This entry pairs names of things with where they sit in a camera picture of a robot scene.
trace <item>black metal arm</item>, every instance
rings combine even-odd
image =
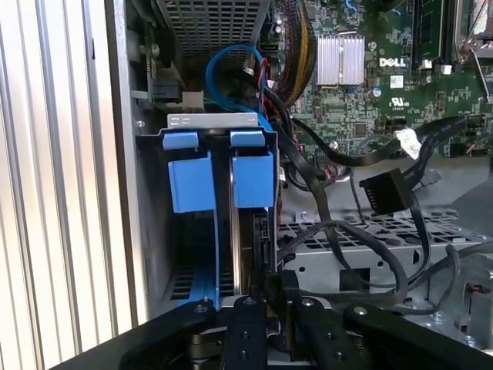
[[[215,318],[216,309],[206,302],[184,304],[89,349],[52,370],[163,368],[173,356],[179,354],[176,346],[184,338],[205,330]]]

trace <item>metal grille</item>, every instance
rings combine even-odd
[[[431,243],[434,244],[468,243],[483,241],[485,239],[485,236],[483,235],[464,230],[461,227],[451,224],[451,221],[454,218],[447,215],[442,217],[430,216],[425,217],[424,219],[428,226],[428,232],[431,235]],[[349,221],[349,223],[367,229],[375,237],[392,247],[419,245],[421,243],[411,218],[375,218],[368,220],[366,225],[363,225],[358,220],[354,219],[353,221]],[[279,228],[280,236],[283,236],[284,234],[295,236],[295,234],[302,230],[306,230],[313,225],[313,223],[282,224]],[[337,233],[341,247],[364,246],[359,240],[342,230],[337,230]],[[330,245],[324,232],[320,232],[313,238],[306,240],[304,245],[308,249],[330,249]]]
[[[189,299],[192,291],[194,270],[192,266],[179,267],[172,278],[171,301]],[[233,295],[233,273],[223,271],[220,278],[219,296],[229,297]]]
[[[163,16],[191,63],[201,63],[225,45],[255,43],[269,6],[268,0],[158,0]],[[230,53],[228,62],[244,61],[244,51]]]

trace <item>wire bundle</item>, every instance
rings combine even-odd
[[[304,0],[284,0],[287,17],[286,60],[277,84],[277,95],[292,106],[303,94],[314,72],[317,38],[308,18]]]

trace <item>black connector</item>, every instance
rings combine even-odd
[[[175,79],[161,79],[153,82],[153,101],[155,103],[181,103],[182,89]]]
[[[411,206],[411,196],[401,170],[381,173],[360,182],[377,214],[392,214]]]

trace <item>silver screw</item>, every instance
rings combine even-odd
[[[256,304],[255,300],[248,297],[246,300],[243,301],[243,304],[247,304],[249,306],[251,306],[252,304]]]
[[[470,335],[465,336],[464,343],[471,348],[480,349],[478,341],[476,341],[476,339],[474,337],[471,337]]]
[[[433,321],[447,321],[448,320],[448,316],[446,314],[444,314],[443,312],[435,312],[432,316],[431,316],[431,319]]]
[[[202,314],[204,313],[205,311],[207,311],[207,307],[206,306],[202,306],[201,304],[199,304],[197,307],[195,307],[195,309],[193,310],[193,312],[195,312],[196,314]]]
[[[159,54],[161,53],[161,50],[159,49],[159,45],[157,44],[152,44],[151,45],[151,55],[156,58],[157,56],[159,56]]]
[[[303,298],[301,300],[301,304],[303,306],[307,306],[307,307],[310,307],[310,306],[313,306],[315,304],[314,300],[313,299],[309,299],[309,298]]]
[[[363,307],[355,307],[353,311],[354,311],[354,313],[356,313],[358,315],[366,315],[368,313],[366,308],[363,308]]]

